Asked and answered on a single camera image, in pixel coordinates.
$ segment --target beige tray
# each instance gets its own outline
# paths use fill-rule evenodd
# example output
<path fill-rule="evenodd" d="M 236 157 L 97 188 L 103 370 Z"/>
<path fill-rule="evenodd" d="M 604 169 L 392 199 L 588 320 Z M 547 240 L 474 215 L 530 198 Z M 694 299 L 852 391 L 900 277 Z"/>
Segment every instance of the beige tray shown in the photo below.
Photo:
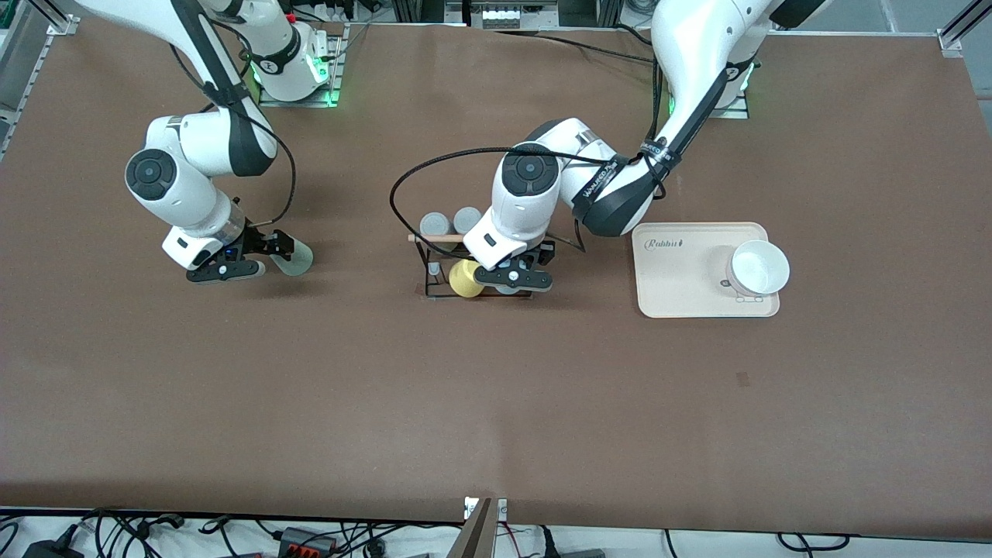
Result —
<path fill-rule="evenodd" d="M 725 282 L 738 245 L 768 240 L 756 222 L 646 222 L 631 239 L 637 303 L 649 318 L 770 318 L 779 311 L 778 294 L 745 297 Z"/>

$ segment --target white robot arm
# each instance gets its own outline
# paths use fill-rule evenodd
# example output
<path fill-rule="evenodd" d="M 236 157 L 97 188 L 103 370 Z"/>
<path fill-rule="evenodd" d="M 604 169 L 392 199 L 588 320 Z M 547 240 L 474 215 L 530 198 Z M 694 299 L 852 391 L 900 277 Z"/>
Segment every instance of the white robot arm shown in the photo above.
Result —
<path fill-rule="evenodd" d="M 465 234 L 465 246 L 486 270 L 506 265 L 544 239 L 555 198 L 593 234 L 629 232 L 709 114 L 737 96 L 773 23 L 795 27 L 831 1 L 660 0 L 651 37 L 675 109 L 654 141 L 646 141 L 642 156 L 628 161 L 578 119 L 542 125 L 517 147 L 530 145 L 609 163 L 507 155 L 493 181 L 492 207 Z M 540 175 L 531 171 L 540 167 L 539 161 L 544 165 Z"/>
<path fill-rule="evenodd" d="M 250 34 L 247 30 L 252 28 L 244 17 L 246 14 L 258 16 L 251 20 L 256 22 L 263 21 L 263 16 L 267 18 L 271 30 L 251 34 L 258 42 L 258 45 L 252 43 L 254 49 L 273 49 L 277 41 L 272 36 L 283 37 L 287 42 L 294 37 L 296 41 L 301 39 L 281 11 L 278 18 L 268 16 L 272 11 L 269 8 L 275 6 L 278 10 L 276 0 L 204 2 L 213 10 L 223 8 L 220 11 L 226 13 L 230 23 L 245 30 L 246 37 Z M 162 246 L 188 270 L 187 278 L 208 282 L 264 273 L 261 262 L 242 261 L 244 253 L 272 255 L 284 271 L 306 271 L 289 265 L 294 244 L 298 242 L 279 231 L 263 237 L 249 226 L 238 205 L 211 180 L 231 174 L 240 177 L 263 174 L 276 157 L 277 142 L 203 6 L 196 0 L 78 0 L 78 3 L 108 21 L 174 45 L 189 58 L 204 92 L 217 106 L 213 112 L 153 120 L 144 148 L 132 156 L 125 171 L 125 181 L 134 198 L 173 226 Z M 239 10 L 232 10 L 234 5 Z M 296 52 L 296 58 L 304 60 L 306 53 L 301 53 L 299 45 Z M 290 59 L 283 64 L 286 73 L 283 81 L 295 88 L 295 94 L 306 96 L 312 88 L 307 90 L 310 85 L 299 78 L 301 73 L 294 70 L 292 62 Z M 270 85 L 270 88 L 278 89 L 278 86 Z M 233 243 L 237 244 L 235 248 L 225 250 L 231 265 L 204 269 L 206 264 L 215 262 L 221 248 Z M 301 253 L 309 252 L 299 245 Z"/>
<path fill-rule="evenodd" d="M 200 0 L 210 19 L 232 27 L 251 46 L 251 64 L 273 98 L 300 100 L 328 80 L 327 32 L 291 24 L 277 0 Z"/>

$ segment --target gray cup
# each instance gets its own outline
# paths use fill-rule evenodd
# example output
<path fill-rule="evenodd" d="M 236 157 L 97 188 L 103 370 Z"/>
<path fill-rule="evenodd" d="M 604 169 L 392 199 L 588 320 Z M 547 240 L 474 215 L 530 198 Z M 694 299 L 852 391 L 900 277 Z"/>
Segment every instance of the gray cup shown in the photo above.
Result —
<path fill-rule="evenodd" d="M 469 230 L 482 220 L 482 212 L 476 208 L 462 208 L 454 214 L 454 230 L 458 234 L 466 234 Z"/>
<path fill-rule="evenodd" d="M 421 234 L 454 234 L 454 226 L 451 221 L 447 220 L 444 213 L 439 211 L 432 211 L 421 219 Z M 442 250 L 451 251 L 457 246 L 454 242 L 438 242 L 435 244 L 438 248 Z"/>

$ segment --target yellow cup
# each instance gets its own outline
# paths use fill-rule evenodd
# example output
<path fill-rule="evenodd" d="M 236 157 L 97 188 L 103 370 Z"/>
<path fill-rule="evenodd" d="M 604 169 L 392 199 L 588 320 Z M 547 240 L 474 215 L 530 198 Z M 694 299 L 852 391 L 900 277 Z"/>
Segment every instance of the yellow cup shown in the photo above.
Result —
<path fill-rule="evenodd" d="M 475 282 L 475 270 L 479 268 L 479 262 L 470 259 L 461 259 L 451 266 L 451 273 L 448 274 L 448 282 L 451 290 L 459 297 L 470 299 L 477 297 L 482 292 L 483 287 Z"/>

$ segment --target power adapter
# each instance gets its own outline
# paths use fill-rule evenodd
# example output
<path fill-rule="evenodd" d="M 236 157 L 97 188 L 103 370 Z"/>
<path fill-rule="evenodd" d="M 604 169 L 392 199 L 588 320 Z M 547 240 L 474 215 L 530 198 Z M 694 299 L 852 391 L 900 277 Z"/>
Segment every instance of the power adapter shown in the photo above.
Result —
<path fill-rule="evenodd" d="M 82 558 L 81 552 L 76 552 L 53 540 L 40 540 L 31 543 L 24 553 L 24 558 Z"/>
<path fill-rule="evenodd" d="M 334 537 L 317 536 L 317 533 L 287 527 L 279 538 L 279 555 L 293 558 L 330 558 L 335 544 Z"/>

